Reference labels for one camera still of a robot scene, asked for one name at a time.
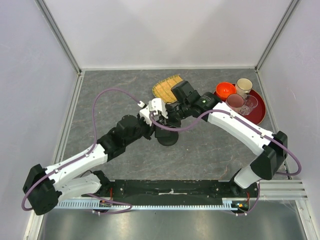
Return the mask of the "black smartphone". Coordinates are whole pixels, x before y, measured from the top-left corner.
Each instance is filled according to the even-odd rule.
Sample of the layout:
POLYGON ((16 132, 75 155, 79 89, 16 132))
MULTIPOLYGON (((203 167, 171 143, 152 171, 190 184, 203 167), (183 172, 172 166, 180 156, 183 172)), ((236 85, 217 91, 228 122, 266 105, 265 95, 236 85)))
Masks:
POLYGON ((155 138, 172 138, 175 135, 174 131, 165 130, 159 126, 155 126, 155 138))

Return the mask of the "black phone stand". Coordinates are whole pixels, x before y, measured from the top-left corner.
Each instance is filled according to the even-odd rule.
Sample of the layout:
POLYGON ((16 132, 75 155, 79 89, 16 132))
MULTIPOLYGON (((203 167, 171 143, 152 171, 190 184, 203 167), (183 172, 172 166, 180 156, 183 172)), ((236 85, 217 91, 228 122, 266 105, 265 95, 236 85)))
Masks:
POLYGON ((179 139, 179 134, 178 132, 174 131, 174 136, 173 137, 169 137, 169 138, 156 138, 157 141, 166 147, 170 147, 173 146, 174 144, 177 143, 178 139, 179 139))

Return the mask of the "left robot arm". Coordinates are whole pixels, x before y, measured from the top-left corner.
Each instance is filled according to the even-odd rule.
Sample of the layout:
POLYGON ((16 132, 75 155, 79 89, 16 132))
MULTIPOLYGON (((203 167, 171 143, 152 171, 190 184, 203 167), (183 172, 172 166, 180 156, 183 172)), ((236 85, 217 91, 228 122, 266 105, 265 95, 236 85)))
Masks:
POLYGON ((102 173, 92 174, 90 180, 78 178, 78 175, 113 160, 140 138, 150 140, 154 131, 155 125, 146 123, 144 117, 125 115, 115 127, 84 151, 47 167, 34 165, 22 187, 22 209, 32 210, 41 216, 71 197, 93 193, 99 197, 106 196, 110 185, 102 173), (25 206, 26 201, 30 203, 30 208, 25 206))

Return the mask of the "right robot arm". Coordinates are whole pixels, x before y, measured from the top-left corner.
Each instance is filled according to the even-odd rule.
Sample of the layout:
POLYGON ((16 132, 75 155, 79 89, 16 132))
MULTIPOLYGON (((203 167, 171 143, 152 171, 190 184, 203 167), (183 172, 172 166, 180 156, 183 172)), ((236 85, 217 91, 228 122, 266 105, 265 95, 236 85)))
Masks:
POLYGON ((248 166, 241 168, 229 184, 235 197, 242 196, 247 188, 259 180, 271 180, 278 174, 288 154, 288 137, 278 131, 273 133, 260 128, 230 108, 216 94, 200 95, 188 81, 181 81, 171 88, 176 101, 167 106, 170 120, 180 121, 190 116, 204 120, 225 130, 256 155, 248 166))

